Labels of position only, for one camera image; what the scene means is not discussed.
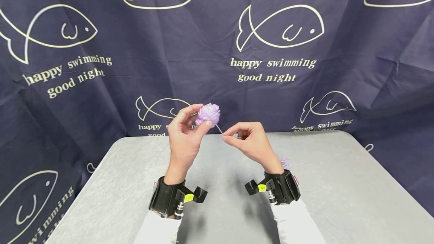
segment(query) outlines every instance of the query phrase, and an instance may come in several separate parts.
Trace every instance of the black wrist brace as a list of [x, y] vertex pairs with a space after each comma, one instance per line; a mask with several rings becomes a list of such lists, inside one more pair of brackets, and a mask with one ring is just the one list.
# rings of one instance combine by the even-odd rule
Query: black wrist brace
[[164, 218], [174, 215], [178, 203], [185, 204], [189, 201], [203, 203], [208, 194], [200, 187], [196, 187], [194, 192], [191, 192], [185, 187], [185, 180], [177, 185], [166, 185], [163, 181], [164, 176], [161, 176], [148, 209], [157, 211]]
[[298, 184], [289, 170], [284, 170], [282, 174], [264, 173], [264, 175], [265, 179], [259, 184], [254, 180], [245, 184], [249, 195], [268, 191], [271, 204], [289, 204], [300, 199]]

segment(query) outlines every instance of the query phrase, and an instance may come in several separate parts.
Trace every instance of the wrist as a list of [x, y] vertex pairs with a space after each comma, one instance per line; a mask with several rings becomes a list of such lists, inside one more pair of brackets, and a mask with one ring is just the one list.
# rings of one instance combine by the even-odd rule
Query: wrist
[[173, 164], [171, 162], [169, 164], [167, 171], [166, 171], [166, 175], [164, 177], [163, 182], [166, 185], [180, 184], [185, 180], [187, 172], [188, 172], [188, 168]]
[[265, 172], [269, 174], [282, 174], [284, 172], [283, 166], [276, 155], [274, 155], [273, 158], [269, 158], [266, 162], [263, 162], [262, 167]]

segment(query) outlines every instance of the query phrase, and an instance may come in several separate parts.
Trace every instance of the purple yarn ball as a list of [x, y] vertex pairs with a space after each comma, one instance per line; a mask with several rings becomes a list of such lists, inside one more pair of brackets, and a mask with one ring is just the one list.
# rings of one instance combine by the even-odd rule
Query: purple yarn ball
[[200, 125], [207, 120], [212, 121], [211, 127], [217, 125], [220, 120], [220, 108], [217, 105], [209, 103], [199, 110], [197, 113], [196, 124]]
[[280, 163], [282, 164], [282, 167], [286, 170], [288, 170], [292, 165], [289, 159], [280, 159]]

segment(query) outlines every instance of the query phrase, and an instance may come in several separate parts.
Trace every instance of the yarn strand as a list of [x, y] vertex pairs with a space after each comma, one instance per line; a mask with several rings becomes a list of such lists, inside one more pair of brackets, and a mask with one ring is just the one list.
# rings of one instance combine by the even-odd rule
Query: yarn strand
[[223, 132], [222, 132], [222, 130], [220, 129], [220, 127], [218, 127], [217, 124], [216, 124], [216, 126], [217, 126], [217, 128], [218, 128], [218, 131], [220, 131], [220, 133], [222, 133], [222, 135], [223, 135]]

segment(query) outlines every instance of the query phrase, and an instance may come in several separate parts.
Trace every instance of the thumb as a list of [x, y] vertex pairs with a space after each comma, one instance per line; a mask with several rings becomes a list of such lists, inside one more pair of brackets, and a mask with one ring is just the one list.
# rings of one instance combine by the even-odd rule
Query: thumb
[[241, 147], [243, 145], [242, 140], [236, 139], [233, 136], [223, 136], [223, 141], [235, 148], [238, 148], [239, 150], [241, 150]]
[[199, 127], [196, 128], [196, 132], [194, 132], [194, 136], [197, 139], [202, 139], [203, 136], [208, 133], [209, 129], [211, 128], [212, 122], [211, 121], [205, 121], [202, 124], [200, 124]]

